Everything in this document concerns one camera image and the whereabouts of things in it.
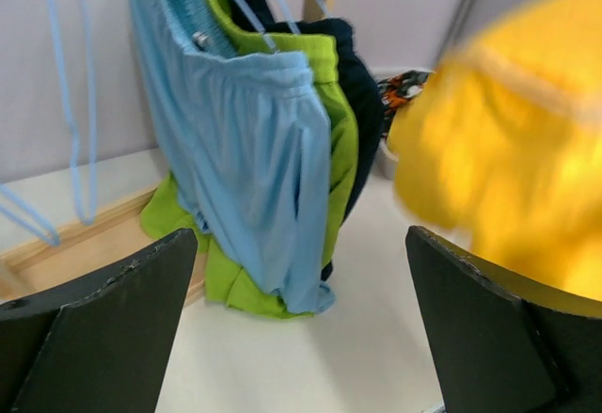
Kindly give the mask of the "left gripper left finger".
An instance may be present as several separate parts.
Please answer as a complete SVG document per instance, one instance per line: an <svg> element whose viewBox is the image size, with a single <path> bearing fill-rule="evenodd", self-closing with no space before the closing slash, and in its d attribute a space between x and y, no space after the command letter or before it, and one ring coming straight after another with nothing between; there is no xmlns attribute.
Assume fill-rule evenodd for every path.
<svg viewBox="0 0 602 413"><path fill-rule="evenodd" d="M178 229L1 306L4 412L155 410L197 256Z"/></svg>

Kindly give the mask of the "blue hanger of light-blue shorts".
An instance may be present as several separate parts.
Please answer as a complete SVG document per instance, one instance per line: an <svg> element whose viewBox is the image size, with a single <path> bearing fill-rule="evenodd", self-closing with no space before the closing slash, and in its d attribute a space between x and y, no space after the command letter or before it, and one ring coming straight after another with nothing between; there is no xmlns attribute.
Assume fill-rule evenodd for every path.
<svg viewBox="0 0 602 413"><path fill-rule="evenodd" d="M246 0L233 0L233 1L239 7L239 9L243 12L243 14L246 16L246 18L251 23L254 30L261 35L263 41L269 47L271 52L277 53L278 48L277 48L276 43L274 42L272 37L266 33L264 26L262 25L262 23L259 20L259 18L257 17L257 15L253 12L251 7L248 5L247 1Z"/></svg>

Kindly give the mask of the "yellow shorts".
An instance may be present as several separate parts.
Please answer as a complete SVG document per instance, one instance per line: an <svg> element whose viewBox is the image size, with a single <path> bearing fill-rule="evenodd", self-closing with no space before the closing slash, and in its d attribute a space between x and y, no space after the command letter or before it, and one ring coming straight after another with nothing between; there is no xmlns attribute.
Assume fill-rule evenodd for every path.
<svg viewBox="0 0 602 413"><path fill-rule="evenodd" d="M417 218L600 298L601 0L530 0L450 49L387 145Z"/></svg>

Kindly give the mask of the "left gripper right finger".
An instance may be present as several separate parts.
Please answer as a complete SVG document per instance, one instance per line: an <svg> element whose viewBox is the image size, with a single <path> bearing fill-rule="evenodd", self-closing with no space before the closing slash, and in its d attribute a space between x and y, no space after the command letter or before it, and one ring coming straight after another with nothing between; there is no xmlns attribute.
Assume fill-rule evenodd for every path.
<svg viewBox="0 0 602 413"><path fill-rule="evenodd" d="M405 248L447 411L600 411L600 302L421 226L408 229Z"/></svg>

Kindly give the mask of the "navy blue shorts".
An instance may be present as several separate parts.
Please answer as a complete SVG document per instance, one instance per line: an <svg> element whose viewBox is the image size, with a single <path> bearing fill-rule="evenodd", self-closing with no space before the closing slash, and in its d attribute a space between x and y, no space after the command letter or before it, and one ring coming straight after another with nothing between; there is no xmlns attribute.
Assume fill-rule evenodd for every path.
<svg viewBox="0 0 602 413"><path fill-rule="evenodd" d="M344 220L353 210L372 168L384 124L378 87L354 50L354 32L340 18L278 22L266 0L245 0L263 29L283 51L302 51L314 72L314 86L331 124L331 182L322 279L332 272L331 257Z"/></svg>

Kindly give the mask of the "orange camouflage shorts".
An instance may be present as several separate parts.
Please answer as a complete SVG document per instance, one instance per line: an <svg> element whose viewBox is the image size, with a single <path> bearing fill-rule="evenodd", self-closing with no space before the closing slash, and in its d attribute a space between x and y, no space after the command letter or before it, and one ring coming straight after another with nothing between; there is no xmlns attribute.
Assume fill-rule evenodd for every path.
<svg viewBox="0 0 602 413"><path fill-rule="evenodd" d="M383 140L387 138L397 112L406 108L415 97L420 95L431 73L432 71L428 70L413 69L377 82L381 101L385 107Z"/></svg>

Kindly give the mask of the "blue hanger of camouflage shorts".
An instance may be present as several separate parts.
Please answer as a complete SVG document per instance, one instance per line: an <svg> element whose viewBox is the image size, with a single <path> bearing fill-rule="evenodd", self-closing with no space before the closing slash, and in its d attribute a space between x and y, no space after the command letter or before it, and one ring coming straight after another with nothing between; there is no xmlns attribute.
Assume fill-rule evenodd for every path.
<svg viewBox="0 0 602 413"><path fill-rule="evenodd" d="M60 237L57 229L33 206L12 192L6 185L1 184L1 197L6 199L20 212L17 214L9 207L1 205L1 215L13 224L27 230L50 246L58 246Z"/></svg>

